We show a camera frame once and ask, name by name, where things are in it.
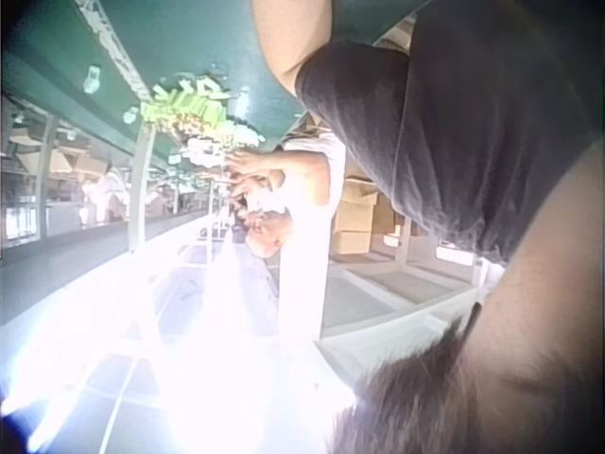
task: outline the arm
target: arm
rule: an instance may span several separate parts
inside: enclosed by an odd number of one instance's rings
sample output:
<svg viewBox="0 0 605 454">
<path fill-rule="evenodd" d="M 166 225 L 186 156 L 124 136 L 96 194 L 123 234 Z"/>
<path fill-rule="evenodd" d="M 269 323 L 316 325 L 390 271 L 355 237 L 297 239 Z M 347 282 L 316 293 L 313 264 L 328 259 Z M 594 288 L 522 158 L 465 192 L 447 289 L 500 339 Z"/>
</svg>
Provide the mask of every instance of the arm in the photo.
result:
<svg viewBox="0 0 605 454">
<path fill-rule="evenodd" d="M 314 151 L 280 151 L 264 155 L 267 168 L 298 176 L 307 198 L 316 205 L 330 200 L 330 166 L 325 154 Z"/>
<path fill-rule="evenodd" d="M 284 175 L 300 180 L 307 198 L 316 205 L 325 205 L 330 199 L 330 167 L 325 154 L 315 151 L 276 151 L 258 153 L 238 150 L 225 162 L 235 172 L 256 175 L 259 170 L 271 170 L 275 178 L 272 187 L 279 187 Z"/>
<path fill-rule="evenodd" d="M 544 357 L 583 374 L 602 364 L 601 147 L 550 194 L 485 304 L 469 346 L 495 371 L 531 375 Z"/>
<path fill-rule="evenodd" d="M 252 15 L 271 73 L 295 96 L 301 66 L 330 41 L 331 0 L 252 0 Z"/>
</svg>

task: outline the person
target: person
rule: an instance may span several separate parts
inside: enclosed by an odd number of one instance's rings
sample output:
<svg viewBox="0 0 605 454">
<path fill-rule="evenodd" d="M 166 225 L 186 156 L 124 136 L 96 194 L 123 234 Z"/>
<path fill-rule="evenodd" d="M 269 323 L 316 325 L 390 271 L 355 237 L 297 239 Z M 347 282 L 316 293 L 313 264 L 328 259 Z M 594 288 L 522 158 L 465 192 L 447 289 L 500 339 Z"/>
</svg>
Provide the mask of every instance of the person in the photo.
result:
<svg viewBox="0 0 605 454">
<path fill-rule="evenodd" d="M 334 453 L 603 452 L 600 8 L 434 0 L 408 57 L 331 43 L 329 0 L 252 0 L 275 78 L 393 208 L 507 265 L 464 335 L 359 385 Z"/>
<path fill-rule="evenodd" d="M 246 243 L 255 255 L 275 255 L 308 223 L 329 223 L 344 184 L 346 148 L 332 130 L 305 113 L 271 153 L 239 149 L 226 165 L 241 175 L 232 197 L 247 197 Z"/>
<path fill-rule="evenodd" d="M 82 190 L 95 206 L 95 210 L 91 210 L 95 211 L 94 221 L 119 222 L 126 218 L 130 194 L 120 168 L 108 164 L 98 182 L 84 180 Z"/>
</svg>

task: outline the dark gray t-shirt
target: dark gray t-shirt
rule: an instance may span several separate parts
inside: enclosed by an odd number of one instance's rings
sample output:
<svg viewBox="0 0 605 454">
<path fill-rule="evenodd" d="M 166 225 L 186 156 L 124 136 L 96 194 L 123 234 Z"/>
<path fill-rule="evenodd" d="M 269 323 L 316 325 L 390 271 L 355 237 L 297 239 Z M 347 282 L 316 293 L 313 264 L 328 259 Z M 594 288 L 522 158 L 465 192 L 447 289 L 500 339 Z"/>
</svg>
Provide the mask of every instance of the dark gray t-shirt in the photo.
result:
<svg viewBox="0 0 605 454">
<path fill-rule="evenodd" d="M 496 263 L 600 131 L 599 61 L 541 1 L 434 0 L 409 57 L 328 44 L 296 81 L 396 211 Z"/>
</svg>

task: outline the green ceiling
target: green ceiling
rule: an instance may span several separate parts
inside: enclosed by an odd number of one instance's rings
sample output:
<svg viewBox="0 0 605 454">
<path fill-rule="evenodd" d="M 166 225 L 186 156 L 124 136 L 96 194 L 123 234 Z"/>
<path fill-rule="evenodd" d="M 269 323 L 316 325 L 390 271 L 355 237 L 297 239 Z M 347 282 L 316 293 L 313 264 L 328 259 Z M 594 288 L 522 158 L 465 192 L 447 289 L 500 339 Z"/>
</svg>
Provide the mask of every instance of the green ceiling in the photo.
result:
<svg viewBox="0 0 605 454">
<path fill-rule="evenodd" d="M 176 73 L 226 75 L 221 83 L 250 94 L 244 120 L 275 143 L 301 111 L 271 77 L 251 22 L 250 0 L 103 0 L 116 34 L 148 86 Z M 424 0 L 336 0 L 335 37 L 370 43 Z M 3 42 L 3 91 L 59 114 L 75 126 L 133 152 L 139 123 L 122 114 L 138 104 L 80 17 L 72 0 L 35 2 Z M 101 86 L 82 91 L 89 65 L 101 67 Z M 237 100 L 230 101 L 235 113 Z M 171 144 L 156 143 L 165 157 Z"/>
</svg>

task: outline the skin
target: skin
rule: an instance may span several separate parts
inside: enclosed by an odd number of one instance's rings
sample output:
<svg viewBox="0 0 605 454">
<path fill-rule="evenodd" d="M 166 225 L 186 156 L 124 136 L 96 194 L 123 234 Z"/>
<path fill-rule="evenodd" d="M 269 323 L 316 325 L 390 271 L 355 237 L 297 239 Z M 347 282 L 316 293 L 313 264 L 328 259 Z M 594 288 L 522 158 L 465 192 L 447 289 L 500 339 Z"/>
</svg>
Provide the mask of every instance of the skin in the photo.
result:
<svg viewBox="0 0 605 454">
<path fill-rule="evenodd" d="M 241 149 L 227 156 L 225 163 L 243 175 L 267 175 L 273 188 L 280 187 L 286 176 L 297 178 L 311 203 L 322 206 L 329 201 L 330 168 L 323 153 L 303 150 L 258 153 Z"/>
<path fill-rule="evenodd" d="M 331 2 L 253 0 L 252 10 L 269 68 L 295 95 L 301 66 L 329 41 Z M 514 433 L 546 410 L 511 396 L 498 377 L 540 379 L 536 364 L 549 355 L 596 379 L 602 369 L 602 164 L 594 144 L 550 194 L 465 347 L 493 433 Z"/>
<path fill-rule="evenodd" d="M 292 219 L 287 214 L 252 212 L 245 222 L 250 227 L 246 243 L 261 258 L 275 255 L 292 235 Z"/>
</svg>

